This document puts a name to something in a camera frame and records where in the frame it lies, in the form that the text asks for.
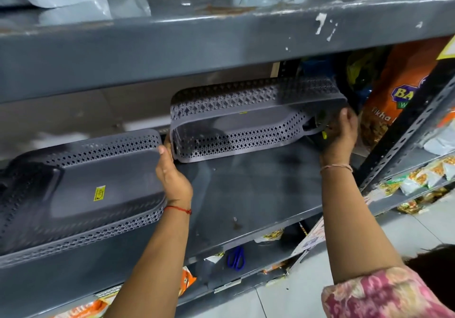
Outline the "yellow paper tag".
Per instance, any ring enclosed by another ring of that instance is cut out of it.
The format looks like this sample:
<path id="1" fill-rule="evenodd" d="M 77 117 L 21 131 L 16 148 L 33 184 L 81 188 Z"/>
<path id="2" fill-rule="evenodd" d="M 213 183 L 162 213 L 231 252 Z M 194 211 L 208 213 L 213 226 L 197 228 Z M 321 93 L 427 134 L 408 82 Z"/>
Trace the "yellow paper tag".
<path id="1" fill-rule="evenodd" d="M 450 39 L 450 41 L 446 44 L 436 60 L 439 61 L 451 58 L 455 58 L 455 34 L 453 35 L 452 39 Z"/>

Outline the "person's right forearm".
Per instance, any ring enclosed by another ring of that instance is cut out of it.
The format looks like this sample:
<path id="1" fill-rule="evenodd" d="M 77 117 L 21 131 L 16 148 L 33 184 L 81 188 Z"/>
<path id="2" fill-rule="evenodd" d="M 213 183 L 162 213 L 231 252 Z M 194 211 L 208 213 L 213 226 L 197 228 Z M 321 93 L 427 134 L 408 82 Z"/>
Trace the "person's right forearm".
<path id="1" fill-rule="evenodd" d="M 322 208 L 333 283 L 404 267 L 383 229 L 365 203 L 353 174 L 343 168 L 324 170 Z"/>

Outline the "white packet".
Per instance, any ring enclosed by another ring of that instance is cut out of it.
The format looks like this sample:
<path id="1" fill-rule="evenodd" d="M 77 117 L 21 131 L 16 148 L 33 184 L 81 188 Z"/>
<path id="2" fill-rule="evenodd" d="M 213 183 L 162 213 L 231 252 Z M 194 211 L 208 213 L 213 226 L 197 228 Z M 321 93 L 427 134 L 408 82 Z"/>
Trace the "white packet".
<path id="1" fill-rule="evenodd" d="M 439 128 L 423 145 L 424 150 L 438 156 L 455 151 L 455 119 Z"/>

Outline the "person's left forearm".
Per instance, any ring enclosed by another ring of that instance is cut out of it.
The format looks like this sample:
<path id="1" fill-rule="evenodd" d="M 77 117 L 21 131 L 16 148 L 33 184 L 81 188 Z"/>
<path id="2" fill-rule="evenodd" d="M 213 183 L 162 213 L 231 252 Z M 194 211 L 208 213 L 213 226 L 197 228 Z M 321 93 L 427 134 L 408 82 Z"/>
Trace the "person's left forearm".
<path id="1" fill-rule="evenodd" d="M 162 217 L 104 318 L 174 318 L 190 216 L 169 209 Z"/>

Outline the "pale thread wristband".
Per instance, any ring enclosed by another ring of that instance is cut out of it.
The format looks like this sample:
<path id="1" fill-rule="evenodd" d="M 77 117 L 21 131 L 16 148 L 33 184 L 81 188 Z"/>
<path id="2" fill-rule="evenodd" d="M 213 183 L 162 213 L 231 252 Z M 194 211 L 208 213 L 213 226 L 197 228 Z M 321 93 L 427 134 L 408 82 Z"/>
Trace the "pale thread wristband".
<path id="1" fill-rule="evenodd" d="M 346 169 L 346 170 L 350 171 L 351 173 L 353 172 L 353 168 L 350 165 L 348 165 L 348 164 L 330 164 L 330 165 L 325 165 L 325 166 L 321 167 L 320 172 L 322 173 L 324 170 L 328 170 L 328 169 L 332 169 L 332 168 L 343 168 L 343 169 Z"/>

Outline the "blue handled scissors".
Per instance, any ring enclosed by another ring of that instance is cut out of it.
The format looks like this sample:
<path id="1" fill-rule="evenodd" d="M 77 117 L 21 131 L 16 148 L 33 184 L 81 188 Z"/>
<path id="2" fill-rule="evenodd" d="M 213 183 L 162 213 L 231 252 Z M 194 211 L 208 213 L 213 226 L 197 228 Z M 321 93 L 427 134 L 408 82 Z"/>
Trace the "blue handled scissors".
<path id="1" fill-rule="evenodd" d="M 239 271 L 245 265 L 244 246 L 236 246 L 227 255 L 227 266 L 230 269 Z"/>

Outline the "person's right hand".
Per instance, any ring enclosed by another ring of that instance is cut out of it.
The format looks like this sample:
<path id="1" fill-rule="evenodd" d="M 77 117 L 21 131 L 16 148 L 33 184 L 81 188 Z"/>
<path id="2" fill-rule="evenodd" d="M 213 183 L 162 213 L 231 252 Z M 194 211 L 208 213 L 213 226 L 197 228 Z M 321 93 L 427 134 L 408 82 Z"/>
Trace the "person's right hand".
<path id="1" fill-rule="evenodd" d="M 320 157 L 321 167 L 330 164 L 348 164 L 358 138 L 358 126 L 338 126 L 338 131 Z"/>

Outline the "grey slotted rack upright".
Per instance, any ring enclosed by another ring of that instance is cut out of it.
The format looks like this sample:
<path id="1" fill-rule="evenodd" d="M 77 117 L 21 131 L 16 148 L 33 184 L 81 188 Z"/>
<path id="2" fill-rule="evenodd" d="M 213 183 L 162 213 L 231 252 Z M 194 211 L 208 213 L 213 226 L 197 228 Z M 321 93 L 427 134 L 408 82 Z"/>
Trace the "grey slotted rack upright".
<path id="1" fill-rule="evenodd" d="M 455 105 L 455 58 L 438 61 L 423 86 L 371 150 L 355 180 L 368 194 L 416 147 Z"/>

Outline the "yellow snack packet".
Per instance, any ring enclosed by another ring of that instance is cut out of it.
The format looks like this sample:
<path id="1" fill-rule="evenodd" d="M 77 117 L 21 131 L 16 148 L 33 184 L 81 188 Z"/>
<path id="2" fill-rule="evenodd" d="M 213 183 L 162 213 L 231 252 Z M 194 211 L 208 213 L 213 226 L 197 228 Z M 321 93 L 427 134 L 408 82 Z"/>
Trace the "yellow snack packet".
<path id="1" fill-rule="evenodd" d="M 278 241 L 278 240 L 281 240 L 283 233 L 284 233 L 284 228 L 281 228 L 281 229 L 275 230 L 269 234 L 265 234 L 258 238 L 255 238 L 254 241 L 256 243 Z"/>

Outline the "blue packet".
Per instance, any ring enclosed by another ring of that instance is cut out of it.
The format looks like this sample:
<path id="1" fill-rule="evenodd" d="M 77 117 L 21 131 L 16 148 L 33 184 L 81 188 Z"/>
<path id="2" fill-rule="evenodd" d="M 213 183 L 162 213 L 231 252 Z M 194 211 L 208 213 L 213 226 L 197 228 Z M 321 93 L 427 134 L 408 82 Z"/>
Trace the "blue packet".
<path id="1" fill-rule="evenodd" d="M 310 56 L 303 57 L 299 62 L 297 71 L 298 77 L 328 77 L 334 78 L 336 72 L 334 69 L 334 56 Z"/>

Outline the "grey metal shelf rack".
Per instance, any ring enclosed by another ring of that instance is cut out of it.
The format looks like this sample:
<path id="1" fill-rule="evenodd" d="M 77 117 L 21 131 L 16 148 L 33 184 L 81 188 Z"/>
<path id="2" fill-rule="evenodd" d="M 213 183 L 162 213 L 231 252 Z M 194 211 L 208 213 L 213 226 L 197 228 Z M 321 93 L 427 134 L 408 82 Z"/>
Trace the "grey metal shelf rack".
<path id="1" fill-rule="evenodd" d="M 163 129 L 178 89 L 262 78 L 278 59 L 455 34 L 455 0 L 146 1 L 151 16 L 61 26 L 38 24 L 48 11 L 0 12 L 0 162 L 127 126 Z M 228 197 L 221 174 L 204 174 L 211 195 L 195 201 L 189 260 L 316 212 L 310 150 L 251 155 L 232 170 L 212 161 L 235 194 L 248 184 L 254 195 Z M 0 318 L 87 304 L 130 275 L 154 227 L 0 269 Z"/>

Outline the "row of small snack packets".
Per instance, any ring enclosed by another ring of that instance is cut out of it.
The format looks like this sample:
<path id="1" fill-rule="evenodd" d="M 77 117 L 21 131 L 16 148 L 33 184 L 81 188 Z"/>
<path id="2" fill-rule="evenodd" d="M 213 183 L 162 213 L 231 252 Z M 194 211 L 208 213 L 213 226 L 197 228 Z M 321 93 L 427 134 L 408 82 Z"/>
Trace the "row of small snack packets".
<path id="1" fill-rule="evenodd" d="M 388 198 L 398 192 L 405 201 L 396 210 L 405 214 L 419 214 L 455 188 L 455 154 L 430 162 L 426 166 L 380 183 L 369 193 L 371 202 Z"/>

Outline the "large orange snack packet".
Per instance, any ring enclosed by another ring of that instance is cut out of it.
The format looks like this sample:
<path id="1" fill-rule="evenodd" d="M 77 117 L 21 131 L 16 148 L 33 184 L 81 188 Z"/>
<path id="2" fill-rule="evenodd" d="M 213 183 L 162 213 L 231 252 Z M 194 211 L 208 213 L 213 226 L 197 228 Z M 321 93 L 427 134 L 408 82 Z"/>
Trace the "large orange snack packet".
<path id="1" fill-rule="evenodd" d="M 371 151 L 399 117 L 437 64 L 450 37 L 396 44 L 392 47 L 360 116 L 361 141 Z"/>

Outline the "pink floral sleeve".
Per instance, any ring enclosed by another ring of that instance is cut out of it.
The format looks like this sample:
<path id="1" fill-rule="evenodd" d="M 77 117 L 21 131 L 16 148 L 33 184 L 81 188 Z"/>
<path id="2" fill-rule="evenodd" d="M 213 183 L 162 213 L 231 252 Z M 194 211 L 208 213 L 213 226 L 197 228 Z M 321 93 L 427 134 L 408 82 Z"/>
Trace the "pink floral sleeve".
<path id="1" fill-rule="evenodd" d="M 327 318 L 455 318 L 409 267 L 392 267 L 327 286 Z"/>

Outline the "grey perforated plastic basket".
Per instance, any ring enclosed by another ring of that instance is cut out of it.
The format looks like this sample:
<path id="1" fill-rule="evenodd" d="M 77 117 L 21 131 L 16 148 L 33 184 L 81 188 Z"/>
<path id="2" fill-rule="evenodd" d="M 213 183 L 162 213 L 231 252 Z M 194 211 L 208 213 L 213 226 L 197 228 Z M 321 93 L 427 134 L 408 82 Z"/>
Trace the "grey perforated plastic basket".
<path id="1" fill-rule="evenodd" d="M 171 101 L 173 157 L 192 163 L 285 146 L 322 132 L 347 104 L 324 76 L 187 88 Z"/>
<path id="2" fill-rule="evenodd" d="M 0 170 L 0 269 L 157 222 L 166 205 L 156 177 L 154 129 L 21 154 Z"/>

